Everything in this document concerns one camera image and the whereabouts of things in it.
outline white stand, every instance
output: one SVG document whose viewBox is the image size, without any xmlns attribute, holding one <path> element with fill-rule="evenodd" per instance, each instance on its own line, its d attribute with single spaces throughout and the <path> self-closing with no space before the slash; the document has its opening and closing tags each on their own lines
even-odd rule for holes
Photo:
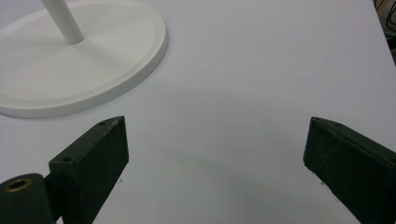
<svg viewBox="0 0 396 224">
<path fill-rule="evenodd" d="M 65 28 L 53 18 L 64 36 L 47 10 L 0 30 L 0 113 L 47 118 L 103 104 L 147 77 L 165 54 L 165 24 L 151 7 L 122 0 L 68 6 L 76 26 L 73 17 Z M 77 24 L 82 33 L 67 31 Z"/>
</svg>

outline white surface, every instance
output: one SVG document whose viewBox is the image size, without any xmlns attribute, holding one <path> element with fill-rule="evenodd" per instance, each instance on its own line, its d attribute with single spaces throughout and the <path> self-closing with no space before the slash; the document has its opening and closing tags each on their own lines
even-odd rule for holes
<svg viewBox="0 0 396 224">
<path fill-rule="evenodd" d="M 131 161 L 95 224 L 359 223 L 303 153 L 312 116 L 396 148 L 396 69 L 372 1 L 145 3 L 169 31 L 160 65 L 75 115 L 0 117 L 0 179 L 46 175 L 94 123 L 125 115 Z M 1 24 L 26 4 L 1 1 Z"/>
<path fill-rule="evenodd" d="M 69 5 L 86 36 L 76 45 L 64 41 L 46 9 L 0 30 L 0 113 L 48 118 L 103 104 L 142 81 L 165 54 L 165 24 L 151 7 Z"/>
<path fill-rule="evenodd" d="M 76 20 L 64 0 L 41 0 L 41 2 L 62 32 L 67 43 L 77 44 L 84 39 L 84 35 L 79 30 Z"/>
</svg>

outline screw hole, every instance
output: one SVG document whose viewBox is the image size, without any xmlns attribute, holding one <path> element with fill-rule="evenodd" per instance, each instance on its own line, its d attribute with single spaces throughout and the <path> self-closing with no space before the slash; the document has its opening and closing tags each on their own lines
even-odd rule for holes
<svg viewBox="0 0 396 224">
<path fill-rule="evenodd" d="M 70 162 L 73 160 L 73 157 L 65 157 L 62 161 L 64 162 Z"/>
<path fill-rule="evenodd" d="M 32 183 L 32 179 L 30 178 L 25 178 L 25 179 L 18 179 L 15 181 L 12 181 L 5 187 L 5 191 L 12 193 L 15 191 L 19 191 L 21 189 L 25 189 Z"/>
</svg>

